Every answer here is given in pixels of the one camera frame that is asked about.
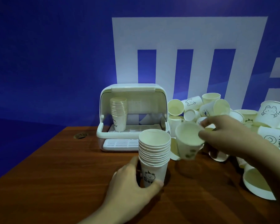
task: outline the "wooden table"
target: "wooden table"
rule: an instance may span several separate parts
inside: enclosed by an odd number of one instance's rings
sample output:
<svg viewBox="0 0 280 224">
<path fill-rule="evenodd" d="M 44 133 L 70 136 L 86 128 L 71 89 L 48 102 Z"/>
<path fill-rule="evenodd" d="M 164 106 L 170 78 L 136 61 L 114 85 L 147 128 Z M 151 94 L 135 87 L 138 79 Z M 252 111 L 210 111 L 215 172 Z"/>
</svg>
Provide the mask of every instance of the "wooden table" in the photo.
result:
<svg viewBox="0 0 280 224">
<path fill-rule="evenodd" d="M 74 139 L 79 132 L 89 136 Z M 102 203 L 113 173 L 137 153 L 104 153 L 96 127 L 68 127 L 0 178 L 0 223 L 77 223 Z M 170 161 L 169 181 L 129 223 L 280 223 L 279 206 L 245 189 L 231 162 Z"/>
</svg>

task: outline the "blue rectangle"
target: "blue rectangle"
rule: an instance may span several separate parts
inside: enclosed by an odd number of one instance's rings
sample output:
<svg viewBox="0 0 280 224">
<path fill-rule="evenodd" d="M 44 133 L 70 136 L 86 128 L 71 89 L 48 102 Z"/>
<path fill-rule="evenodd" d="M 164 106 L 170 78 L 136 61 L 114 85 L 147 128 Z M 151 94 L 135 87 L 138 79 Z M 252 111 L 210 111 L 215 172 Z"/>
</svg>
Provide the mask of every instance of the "blue rectangle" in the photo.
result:
<svg viewBox="0 0 280 224">
<path fill-rule="evenodd" d="M 208 81 L 208 93 L 219 93 L 224 99 L 234 55 L 235 49 L 215 49 Z"/>
<path fill-rule="evenodd" d="M 192 49 L 177 50 L 173 99 L 188 98 L 192 59 Z"/>
<path fill-rule="evenodd" d="M 138 83 L 156 83 L 157 50 L 138 50 Z"/>
</svg>

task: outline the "person's right hand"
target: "person's right hand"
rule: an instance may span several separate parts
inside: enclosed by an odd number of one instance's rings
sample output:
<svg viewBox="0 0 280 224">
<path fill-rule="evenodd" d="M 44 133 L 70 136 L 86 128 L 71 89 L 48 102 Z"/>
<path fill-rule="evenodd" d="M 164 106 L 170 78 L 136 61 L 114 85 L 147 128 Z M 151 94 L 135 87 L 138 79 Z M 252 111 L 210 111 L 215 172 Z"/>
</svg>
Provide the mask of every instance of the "person's right hand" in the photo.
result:
<svg viewBox="0 0 280 224">
<path fill-rule="evenodd" d="M 208 117 L 200 125 L 206 127 L 212 123 L 216 126 L 215 130 L 200 131 L 198 134 L 206 142 L 204 145 L 206 152 L 210 151 L 214 154 L 213 148 L 215 148 L 225 154 L 246 159 L 257 153 L 254 150 L 261 147 L 257 145 L 269 143 L 230 116 Z"/>
</svg>

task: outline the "white cup storage box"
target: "white cup storage box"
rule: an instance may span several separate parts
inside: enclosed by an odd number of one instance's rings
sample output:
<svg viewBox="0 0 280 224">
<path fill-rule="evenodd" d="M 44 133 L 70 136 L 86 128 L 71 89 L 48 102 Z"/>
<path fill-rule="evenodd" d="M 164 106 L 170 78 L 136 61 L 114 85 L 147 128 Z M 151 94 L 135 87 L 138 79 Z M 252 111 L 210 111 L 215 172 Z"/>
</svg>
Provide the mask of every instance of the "white cup storage box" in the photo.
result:
<svg viewBox="0 0 280 224">
<path fill-rule="evenodd" d="M 157 84 L 113 84 L 104 88 L 96 132 L 100 149 L 138 151 L 138 137 L 142 131 L 168 132 L 167 102 L 165 90 Z M 139 115 L 145 116 L 142 125 L 139 125 Z"/>
</svg>

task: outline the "cartoon bear print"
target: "cartoon bear print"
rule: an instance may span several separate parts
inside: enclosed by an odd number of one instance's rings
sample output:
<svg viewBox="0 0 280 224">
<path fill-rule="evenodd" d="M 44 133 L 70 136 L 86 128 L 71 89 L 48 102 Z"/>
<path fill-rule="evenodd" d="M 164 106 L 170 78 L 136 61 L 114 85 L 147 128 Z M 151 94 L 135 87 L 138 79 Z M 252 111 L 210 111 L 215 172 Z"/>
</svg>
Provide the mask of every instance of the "cartoon bear print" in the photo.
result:
<svg viewBox="0 0 280 224">
<path fill-rule="evenodd" d="M 149 170 L 147 172 L 145 172 L 145 177 L 149 180 L 154 180 L 156 178 L 155 174 L 150 173 Z"/>
<path fill-rule="evenodd" d="M 208 110 L 207 110 L 207 109 L 204 109 L 204 110 L 203 110 L 203 113 L 204 113 L 204 115 L 206 115 L 207 117 L 209 117 L 209 116 L 210 116 L 210 114 L 209 114 L 209 112 L 208 112 Z"/>
<path fill-rule="evenodd" d="M 277 117 L 277 107 L 270 107 L 270 105 L 266 106 L 261 115 L 264 116 L 265 114 L 272 115 L 273 118 Z"/>
<path fill-rule="evenodd" d="M 253 120 L 252 120 L 252 119 L 247 119 L 247 120 L 245 120 L 245 122 L 247 122 L 247 123 L 253 123 Z"/>
<path fill-rule="evenodd" d="M 194 102 L 192 99 L 187 99 L 185 103 L 187 104 L 187 106 L 196 104 L 196 102 Z"/>
</svg>

